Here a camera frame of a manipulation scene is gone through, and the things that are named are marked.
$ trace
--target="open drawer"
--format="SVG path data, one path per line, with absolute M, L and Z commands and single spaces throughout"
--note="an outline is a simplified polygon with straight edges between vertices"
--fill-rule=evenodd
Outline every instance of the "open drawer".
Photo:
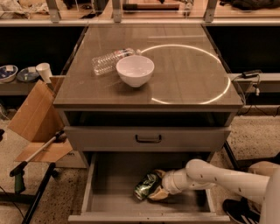
M 154 169 L 184 167 L 198 153 L 96 152 L 92 156 L 80 215 L 69 216 L 74 223 L 222 223 L 216 215 L 209 191 L 186 191 L 164 202 L 140 201 L 135 186 Z
M 77 151 L 219 151 L 229 127 L 66 126 Z

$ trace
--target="green can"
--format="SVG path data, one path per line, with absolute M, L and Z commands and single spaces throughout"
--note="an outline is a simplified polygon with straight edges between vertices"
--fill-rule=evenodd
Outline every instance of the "green can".
M 161 178 L 156 171 L 147 173 L 145 177 L 136 185 L 134 195 L 139 200 L 145 200 L 151 193 L 155 191 L 160 184 Z

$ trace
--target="robotic hand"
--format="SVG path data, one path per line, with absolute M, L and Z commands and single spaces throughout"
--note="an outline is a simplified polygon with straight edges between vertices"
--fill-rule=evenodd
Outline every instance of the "robotic hand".
M 184 169 L 168 171 L 162 178 L 161 192 L 181 193 L 219 185 L 262 205 L 260 224 L 280 221 L 280 168 L 272 177 L 215 167 L 203 160 L 192 159 Z

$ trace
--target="clear water bottle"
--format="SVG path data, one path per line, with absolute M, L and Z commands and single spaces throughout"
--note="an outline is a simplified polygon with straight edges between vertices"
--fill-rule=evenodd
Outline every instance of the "clear water bottle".
M 94 73 L 96 75 L 106 74 L 116 70 L 116 63 L 127 56 L 134 55 L 136 52 L 131 48 L 122 49 L 105 54 L 92 59 Z

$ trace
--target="white bowl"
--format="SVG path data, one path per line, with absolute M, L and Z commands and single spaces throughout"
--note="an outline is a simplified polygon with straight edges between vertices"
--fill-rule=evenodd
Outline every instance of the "white bowl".
M 116 71 L 121 79 L 133 88 L 139 88 L 146 83 L 151 78 L 154 68 L 151 59 L 140 55 L 125 57 L 116 64 Z
M 17 76 L 18 68 L 16 66 L 8 65 L 0 67 L 0 82 L 14 81 Z

